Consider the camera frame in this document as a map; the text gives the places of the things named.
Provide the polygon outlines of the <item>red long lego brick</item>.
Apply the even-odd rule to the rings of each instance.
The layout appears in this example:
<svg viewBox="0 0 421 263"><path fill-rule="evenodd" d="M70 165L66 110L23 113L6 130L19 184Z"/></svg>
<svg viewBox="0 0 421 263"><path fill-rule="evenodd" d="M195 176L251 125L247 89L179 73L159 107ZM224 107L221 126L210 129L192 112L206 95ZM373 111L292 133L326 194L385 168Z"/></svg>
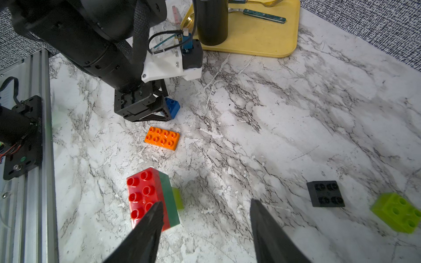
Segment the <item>red long lego brick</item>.
<svg viewBox="0 0 421 263"><path fill-rule="evenodd" d="M132 229L157 202L163 204L162 232L170 228L159 171L148 168L126 179Z"/></svg>

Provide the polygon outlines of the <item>dark green long lego brick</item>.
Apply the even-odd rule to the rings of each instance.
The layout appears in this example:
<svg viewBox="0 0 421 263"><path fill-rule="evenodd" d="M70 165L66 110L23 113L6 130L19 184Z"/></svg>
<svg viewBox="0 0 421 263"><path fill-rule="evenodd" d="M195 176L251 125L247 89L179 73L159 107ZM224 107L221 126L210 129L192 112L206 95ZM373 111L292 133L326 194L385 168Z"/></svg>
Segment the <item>dark green long lego brick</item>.
<svg viewBox="0 0 421 263"><path fill-rule="evenodd" d="M177 226L180 224L178 209L176 205L176 200L173 193L173 187L171 186L169 176L162 172L159 172L160 182L162 187L163 198L165 202L165 215L164 218L167 219L168 223L164 224L162 231L166 231L171 227Z"/></svg>

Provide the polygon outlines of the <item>lime green square lego brick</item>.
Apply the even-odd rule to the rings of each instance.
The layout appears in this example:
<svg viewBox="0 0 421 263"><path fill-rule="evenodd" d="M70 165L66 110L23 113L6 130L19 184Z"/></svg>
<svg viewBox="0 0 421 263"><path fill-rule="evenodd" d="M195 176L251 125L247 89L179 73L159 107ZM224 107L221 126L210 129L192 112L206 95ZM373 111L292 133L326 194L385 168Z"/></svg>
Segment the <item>lime green square lego brick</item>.
<svg viewBox="0 0 421 263"><path fill-rule="evenodd" d="M174 196L175 205L176 205L177 210L183 210L184 205L183 205L182 197L181 197L181 194L180 194L180 190L178 188L173 187L172 191L173 191L173 196Z"/></svg>

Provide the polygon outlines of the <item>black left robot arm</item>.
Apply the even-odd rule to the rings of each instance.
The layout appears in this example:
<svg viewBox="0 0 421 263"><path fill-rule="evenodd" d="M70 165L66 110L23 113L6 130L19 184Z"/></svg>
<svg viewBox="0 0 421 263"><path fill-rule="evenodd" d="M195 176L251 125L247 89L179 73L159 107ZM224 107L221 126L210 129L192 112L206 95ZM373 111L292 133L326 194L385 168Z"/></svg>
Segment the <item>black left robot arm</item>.
<svg viewBox="0 0 421 263"><path fill-rule="evenodd" d="M113 87L124 119L171 119L164 81L143 74L150 28L167 18L165 1L2 1L1 8L17 34L49 44Z"/></svg>

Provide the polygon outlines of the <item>blue square lego brick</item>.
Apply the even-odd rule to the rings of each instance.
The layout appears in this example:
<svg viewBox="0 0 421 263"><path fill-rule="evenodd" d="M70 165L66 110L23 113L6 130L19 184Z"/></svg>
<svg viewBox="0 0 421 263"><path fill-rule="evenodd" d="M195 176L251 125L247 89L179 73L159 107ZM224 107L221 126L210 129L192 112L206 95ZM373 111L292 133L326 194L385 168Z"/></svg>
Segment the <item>blue square lego brick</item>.
<svg viewBox="0 0 421 263"><path fill-rule="evenodd" d="M180 110L180 105L176 100L170 99L170 98L165 98L167 107L169 109L169 112L171 114L172 119L174 119L178 113L178 111Z"/></svg>

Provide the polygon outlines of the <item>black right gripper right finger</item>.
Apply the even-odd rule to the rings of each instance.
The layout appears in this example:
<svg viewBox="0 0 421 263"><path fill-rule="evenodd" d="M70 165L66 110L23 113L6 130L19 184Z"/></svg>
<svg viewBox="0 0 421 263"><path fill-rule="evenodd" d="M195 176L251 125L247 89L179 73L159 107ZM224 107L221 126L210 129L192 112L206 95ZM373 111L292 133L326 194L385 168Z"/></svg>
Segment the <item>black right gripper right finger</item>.
<svg viewBox="0 0 421 263"><path fill-rule="evenodd" d="M250 215L257 262L308 263L310 261L259 200L251 200Z"/></svg>

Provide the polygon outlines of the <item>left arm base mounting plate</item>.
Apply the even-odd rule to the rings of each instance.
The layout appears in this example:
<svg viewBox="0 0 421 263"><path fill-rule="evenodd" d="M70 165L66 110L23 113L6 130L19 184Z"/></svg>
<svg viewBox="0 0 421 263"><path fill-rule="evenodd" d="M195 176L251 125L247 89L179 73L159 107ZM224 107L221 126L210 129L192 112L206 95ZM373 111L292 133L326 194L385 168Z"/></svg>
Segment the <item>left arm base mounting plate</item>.
<svg viewBox="0 0 421 263"><path fill-rule="evenodd" d="M8 109L1 106L3 179L11 180L35 169L43 158L42 98L38 95Z"/></svg>

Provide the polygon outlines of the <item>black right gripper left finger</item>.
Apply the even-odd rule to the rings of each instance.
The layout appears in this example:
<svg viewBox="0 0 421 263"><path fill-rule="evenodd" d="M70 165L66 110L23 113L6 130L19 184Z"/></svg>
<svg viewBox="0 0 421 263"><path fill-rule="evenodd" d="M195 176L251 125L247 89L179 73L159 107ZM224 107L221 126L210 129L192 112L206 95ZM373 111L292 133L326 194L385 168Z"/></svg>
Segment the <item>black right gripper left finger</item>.
<svg viewBox="0 0 421 263"><path fill-rule="evenodd" d="M106 263L154 263L163 228L163 204L155 203Z"/></svg>

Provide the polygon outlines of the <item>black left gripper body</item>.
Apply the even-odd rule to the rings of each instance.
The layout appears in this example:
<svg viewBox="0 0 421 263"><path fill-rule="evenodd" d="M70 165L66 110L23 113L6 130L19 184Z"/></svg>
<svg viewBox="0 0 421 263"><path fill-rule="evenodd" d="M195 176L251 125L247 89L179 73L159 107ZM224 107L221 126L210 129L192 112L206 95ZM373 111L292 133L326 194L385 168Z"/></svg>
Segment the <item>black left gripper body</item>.
<svg viewBox="0 0 421 263"><path fill-rule="evenodd" d="M168 96L163 79L141 84L137 89L125 94L116 91L114 112L127 121L139 122L140 113L159 96Z"/></svg>

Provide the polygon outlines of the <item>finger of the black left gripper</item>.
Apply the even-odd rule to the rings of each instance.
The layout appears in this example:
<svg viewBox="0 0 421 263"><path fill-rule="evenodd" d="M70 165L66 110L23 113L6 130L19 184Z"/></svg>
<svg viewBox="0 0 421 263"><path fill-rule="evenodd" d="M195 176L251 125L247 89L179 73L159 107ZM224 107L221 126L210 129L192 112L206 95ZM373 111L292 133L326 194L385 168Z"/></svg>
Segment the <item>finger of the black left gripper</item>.
<svg viewBox="0 0 421 263"><path fill-rule="evenodd" d="M160 121L168 122L172 120L173 117L170 113L170 110L167 106L164 96L159 96L156 100L146 106L146 110L140 113L138 121Z"/></svg>

